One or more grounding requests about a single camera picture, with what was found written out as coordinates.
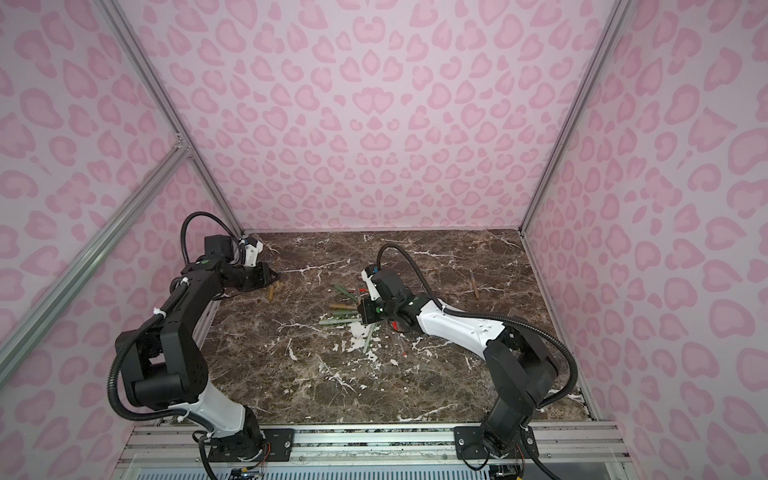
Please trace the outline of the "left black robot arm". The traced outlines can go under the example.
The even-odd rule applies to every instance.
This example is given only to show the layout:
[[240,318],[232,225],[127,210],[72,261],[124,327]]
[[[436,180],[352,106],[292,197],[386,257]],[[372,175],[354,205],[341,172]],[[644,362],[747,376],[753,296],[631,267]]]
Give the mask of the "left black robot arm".
[[213,385],[194,331],[208,306],[228,289],[240,293],[270,286],[278,274],[261,261],[261,241],[232,245],[209,236],[205,253],[187,264],[168,299],[139,328],[121,333],[107,379],[107,399],[121,418],[149,421],[178,417],[202,427],[199,443],[224,457],[262,455],[265,436],[253,411]]

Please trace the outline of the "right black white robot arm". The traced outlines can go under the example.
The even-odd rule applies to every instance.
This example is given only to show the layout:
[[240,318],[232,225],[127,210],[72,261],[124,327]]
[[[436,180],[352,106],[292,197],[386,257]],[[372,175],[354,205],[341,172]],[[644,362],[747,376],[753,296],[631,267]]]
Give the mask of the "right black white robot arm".
[[520,428],[530,422],[559,376],[541,336],[501,320],[450,314],[427,294],[413,293],[389,268],[370,265],[361,278],[367,293],[358,311],[365,324],[385,322],[398,333],[438,337],[485,361],[497,399],[481,422],[479,441],[466,441],[463,456],[502,458],[514,452]]

